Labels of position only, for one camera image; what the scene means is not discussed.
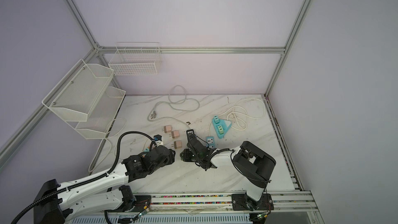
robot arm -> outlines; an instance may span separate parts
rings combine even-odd
[[[271,173],[276,161],[254,144],[244,141],[233,149],[215,149],[204,146],[197,140],[193,130],[187,131],[188,149],[181,154],[185,162],[195,162],[205,170],[220,166],[234,166],[251,184],[246,187],[245,206],[256,210],[262,204],[261,197],[270,182]]]
[[[57,189],[66,188],[66,191],[55,194],[48,201],[34,207],[35,224],[63,224],[78,216],[111,210],[116,212],[136,211],[135,196],[129,186],[124,184],[136,179],[144,178],[158,168],[174,162],[175,151],[160,145],[150,152],[133,155],[117,164],[112,172],[105,170],[75,181],[57,184],[55,179],[46,182],[36,199],[40,199]],[[107,174],[106,177],[94,180],[96,177]],[[79,187],[76,184],[92,181]],[[112,187],[119,187],[104,192]]]

triangular power strip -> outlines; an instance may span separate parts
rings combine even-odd
[[[215,115],[212,119],[214,129],[216,130],[218,138],[223,138],[226,132],[228,132],[229,128],[231,128],[232,122],[226,121],[224,119],[219,119],[217,115]]]

marble surface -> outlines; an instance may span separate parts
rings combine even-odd
[[[167,104],[161,104],[156,108],[157,118],[174,117],[183,122],[190,122],[191,129],[202,139],[208,136],[208,125],[215,114],[225,112],[241,99],[261,99],[261,95],[191,95],[188,97],[195,98],[200,102],[201,106],[198,110],[181,112],[171,109]],[[171,97],[173,101],[182,98],[183,96]],[[118,118],[127,120],[126,126],[120,133],[135,130],[145,132],[150,136],[160,134],[167,148],[174,149],[172,144],[175,140],[181,140],[183,147],[174,149],[176,160],[172,165],[162,167],[143,179],[130,182],[129,185],[133,192],[231,192],[245,190],[247,185],[251,184],[233,166],[218,167],[205,172],[194,163],[181,161],[180,153],[187,147],[187,127],[172,119],[148,122],[147,115],[158,101],[168,101],[167,96],[126,96],[117,115]],[[196,104],[195,101],[186,101],[177,105],[177,108],[194,109],[197,106]],[[244,107],[250,116],[260,117],[263,113],[263,106],[261,106],[260,101],[248,100],[240,102],[239,105]],[[219,118],[226,119],[226,114],[219,116]],[[112,130],[120,130],[123,124],[123,120],[116,120]],[[179,130],[180,137],[173,139],[169,136],[169,133],[164,133],[163,126],[165,125],[172,125],[173,130]],[[292,191],[295,189],[267,113],[262,119],[249,119],[245,131],[237,131],[231,128],[222,139],[218,139],[214,127],[211,125],[210,135],[215,137],[217,148],[234,148],[247,140],[274,157],[277,163],[271,176],[272,182],[268,184],[267,191]],[[114,145],[117,139],[118,136],[109,139],[113,144],[112,150],[94,172],[108,169],[112,165],[115,159]],[[121,142],[120,158],[124,159],[130,155],[138,154],[149,144],[150,140],[144,136],[126,135]],[[109,145],[106,143],[98,161],[106,155],[108,149]]]

white wall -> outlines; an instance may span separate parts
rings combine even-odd
[[[0,0],[0,147],[90,50],[63,0]],[[98,140],[49,113],[0,174],[0,223],[33,202],[42,184],[87,175]],[[33,211],[20,224],[33,222]]]
[[[97,42],[284,46],[303,0],[76,0]]]
[[[63,0],[0,1],[0,147],[90,50]]]
[[[110,61],[112,54],[105,54]],[[158,75],[116,76],[127,95],[264,93],[279,54],[164,54]]]
[[[398,0],[314,0],[270,100],[329,223],[396,223]]]

wire mesh basket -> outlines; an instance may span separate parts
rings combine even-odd
[[[87,121],[113,78],[113,69],[86,64],[52,102],[42,103],[63,121]]]
[[[159,43],[116,42],[109,62],[115,75],[157,75],[162,64]]]
[[[122,104],[126,91],[107,87],[96,108],[85,122],[74,128],[85,139],[103,139]]]

